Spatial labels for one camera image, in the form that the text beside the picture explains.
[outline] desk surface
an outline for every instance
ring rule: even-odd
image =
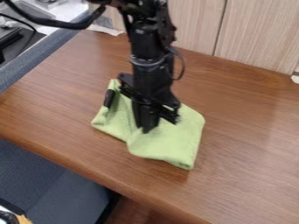
[[[83,31],[0,96],[0,135],[182,223],[299,223],[299,86],[182,51],[174,85],[206,126],[193,171],[132,156],[90,126],[129,43]]]

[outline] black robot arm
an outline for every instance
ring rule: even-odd
[[[174,80],[174,57],[184,60],[171,47],[176,40],[176,27],[170,20],[167,0],[89,0],[99,8],[78,23],[35,17],[18,8],[11,0],[3,0],[15,12],[33,23],[74,30],[87,28],[105,11],[114,6],[122,18],[131,42],[130,62],[133,75],[121,73],[121,93],[132,100],[137,127],[148,133],[158,126],[160,118],[176,124],[180,101],[170,91]]]

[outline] wood grain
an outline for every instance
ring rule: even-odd
[[[292,74],[299,60],[299,1],[228,1],[216,56]]]
[[[91,127],[109,80],[131,70],[125,36],[83,31],[1,94],[0,137],[185,223],[299,223],[298,85],[182,53],[174,92],[206,119],[193,171],[132,156]]]
[[[165,217],[163,214],[122,197],[106,224],[181,224],[183,220]]]
[[[178,28],[174,46],[212,55],[225,0],[169,0],[173,24]],[[124,30],[117,9],[108,8],[114,28]]]

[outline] black cable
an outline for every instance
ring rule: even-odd
[[[79,23],[67,23],[64,21],[49,19],[49,18],[42,18],[42,17],[35,17],[33,15],[28,14],[24,10],[18,8],[11,0],[3,0],[11,9],[13,9],[17,14],[21,15],[22,17],[28,19],[29,21],[38,24],[38,25],[45,25],[45,26],[52,26],[58,28],[66,28],[72,30],[83,30],[86,29],[93,21],[100,17],[101,14],[105,11],[106,2],[108,4],[109,1],[104,1],[103,4],[96,9],[90,16],[83,18]]]
[[[30,24],[28,24],[28,23],[26,23],[26,22],[24,22],[24,21],[22,21],[22,20],[20,20],[20,19],[17,19],[17,18],[15,18],[15,17],[8,16],[8,15],[3,14],[3,13],[0,13],[0,16],[1,16],[1,17],[4,17],[4,18],[9,18],[9,19],[14,20],[14,21],[17,21],[17,22],[19,22],[20,24],[27,25],[27,26],[30,27],[34,32],[37,32],[37,30],[36,30],[32,25],[30,25]]]
[[[171,78],[174,80],[174,81],[179,81],[180,79],[183,78],[184,76],[184,70],[185,70],[185,63],[184,63],[184,56],[182,53],[180,53],[176,48],[174,48],[173,46],[169,47],[168,49],[171,53],[173,53],[174,55],[176,55],[180,60],[181,60],[181,63],[182,63],[182,70],[181,70],[181,73],[180,75],[177,77],[177,78],[173,78],[171,76]]]

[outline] green cloth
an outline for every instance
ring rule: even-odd
[[[180,122],[176,125],[160,120],[159,126],[143,134],[135,124],[131,100],[119,92],[119,82],[111,80],[108,88],[115,91],[110,108],[102,106],[92,125],[127,143],[129,152],[142,158],[163,160],[191,170],[198,153],[205,118],[182,104]]]

